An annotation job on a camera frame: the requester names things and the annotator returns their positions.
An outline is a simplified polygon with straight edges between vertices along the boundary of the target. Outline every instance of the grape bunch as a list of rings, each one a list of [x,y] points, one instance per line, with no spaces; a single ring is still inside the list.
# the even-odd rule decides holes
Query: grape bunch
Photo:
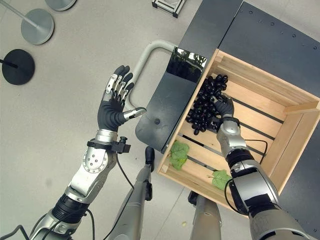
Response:
[[[222,91],[227,89],[228,76],[219,74],[214,79],[212,76],[206,78],[197,94],[197,99],[193,103],[193,109],[188,112],[185,119],[192,124],[193,134],[205,132],[207,129],[217,131],[220,126],[220,119],[217,118],[220,113],[217,111],[214,98],[225,101],[226,97]]]

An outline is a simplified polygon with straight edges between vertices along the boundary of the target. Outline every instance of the robotic arm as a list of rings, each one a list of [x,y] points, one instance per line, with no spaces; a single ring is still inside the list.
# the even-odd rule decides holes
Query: robotic arm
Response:
[[[309,239],[295,219],[280,208],[276,187],[250,154],[234,117],[232,99],[215,99],[215,106],[221,115],[217,139],[232,176],[231,195],[238,212],[249,216],[252,239]]]
[[[68,239],[81,223],[81,218],[94,201],[107,176],[117,162],[117,153],[128,153],[130,145],[126,137],[117,142],[118,127],[146,112],[143,107],[123,112],[125,101],[133,83],[129,66],[118,67],[110,77],[99,106],[97,121],[99,130],[95,138],[87,142],[79,170],[73,176],[55,207],[36,226],[30,239],[58,236]]]

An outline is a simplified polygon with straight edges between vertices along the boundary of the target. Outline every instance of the black cable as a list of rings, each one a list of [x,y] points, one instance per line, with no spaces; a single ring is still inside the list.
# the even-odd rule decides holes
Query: black cable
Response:
[[[109,235],[112,233],[112,231],[115,229],[115,227],[116,227],[116,225],[117,225],[117,223],[118,223],[118,221],[119,221],[122,213],[124,212],[124,210],[125,210],[128,202],[129,202],[129,199],[131,198],[131,195],[132,195],[132,193],[134,192],[134,189],[135,189],[135,187],[133,186],[133,184],[130,182],[129,178],[128,178],[127,175],[125,174],[125,171],[124,171],[123,168],[121,167],[120,162],[119,162],[119,159],[118,159],[118,155],[116,155],[116,163],[118,164],[118,166],[119,166],[119,168],[120,168],[123,176],[125,177],[125,179],[127,180],[127,182],[130,184],[130,186],[131,186],[131,188],[132,188],[132,191],[131,191],[128,199],[126,200],[126,202],[125,202],[125,204],[124,204],[124,206],[123,206],[123,208],[122,208],[119,216],[117,217],[117,219],[116,219],[116,221],[115,221],[112,229],[111,229],[110,232],[105,236],[105,238],[104,238],[103,240],[106,240],[106,239],[109,237]]]
[[[241,213],[241,212],[239,212],[237,209],[235,209],[235,208],[230,204],[230,202],[229,202],[229,200],[228,200],[228,198],[227,198],[227,186],[228,186],[228,184],[229,184],[232,180],[233,180],[232,178],[229,179],[229,180],[226,182],[225,186],[224,186],[224,198],[225,198],[226,202],[228,203],[228,205],[230,206],[230,208],[231,208],[233,211],[237,212],[238,214],[244,215],[243,213]]]
[[[89,213],[90,217],[91,217],[91,223],[92,223],[92,240],[95,240],[96,239],[96,233],[95,233],[95,218],[94,218],[94,215],[93,213],[87,209],[86,212]]]
[[[36,227],[38,226],[38,224],[40,223],[40,221],[41,221],[42,219],[44,219],[44,217],[45,217],[46,215],[47,215],[47,214],[44,214],[42,217],[39,218],[38,221],[36,221],[35,225],[33,226],[32,230],[31,230],[31,232],[30,232],[30,235],[29,235],[30,237],[31,237],[31,235],[34,233],[34,231],[36,230]]]
[[[26,231],[22,225],[16,226],[16,228],[12,232],[0,237],[0,240],[5,240],[5,239],[12,237],[13,235],[15,235],[18,232],[18,230],[20,230],[22,232],[25,240],[30,240],[28,237],[28,234],[26,233]]]
[[[265,143],[264,153],[263,153],[262,158],[261,158],[260,163],[259,163],[261,165],[262,161],[264,160],[264,158],[265,158],[265,156],[267,154],[268,142],[265,141],[265,140],[256,140],[256,139],[245,139],[245,141],[255,141],[255,142],[264,142]]]

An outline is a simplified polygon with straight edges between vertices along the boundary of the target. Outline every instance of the grape leaf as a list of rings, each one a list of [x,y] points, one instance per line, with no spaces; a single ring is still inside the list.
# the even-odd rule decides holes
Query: grape leaf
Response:
[[[189,146],[185,143],[175,141],[170,149],[171,156],[170,156],[170,163],[172,166],[177,169],[181,170],[183,164],[187,161]]]
[[[212,184],[221,190],[225,189],[227,181],[231,179],[226,170],[214,171],[212,175]]]

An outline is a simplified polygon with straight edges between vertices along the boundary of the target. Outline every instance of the black round base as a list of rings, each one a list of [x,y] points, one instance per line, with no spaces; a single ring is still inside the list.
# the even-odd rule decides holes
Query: black round base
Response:
[[[12,50],[5,56],[4,61],[18,66],[18,68],[14,68],[4,63],[2,64],[2,74],[5,80],[11,84],[26,84],[35,73],[34,59],[22,49]]]

